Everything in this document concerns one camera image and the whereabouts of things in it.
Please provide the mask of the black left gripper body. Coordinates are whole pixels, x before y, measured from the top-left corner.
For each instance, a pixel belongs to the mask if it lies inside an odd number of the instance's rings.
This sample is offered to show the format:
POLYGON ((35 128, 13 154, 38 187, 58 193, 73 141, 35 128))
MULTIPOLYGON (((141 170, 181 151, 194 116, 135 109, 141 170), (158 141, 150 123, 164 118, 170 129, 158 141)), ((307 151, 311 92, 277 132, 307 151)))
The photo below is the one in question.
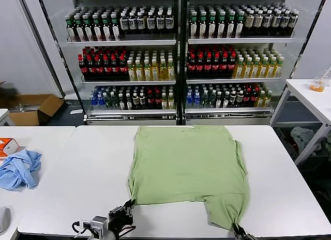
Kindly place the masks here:
POLYGON ((133 224, 132 208, 127 206, 118 206, 109 211, 108 229, 110 231, 122 231, 125 226, 133 224))

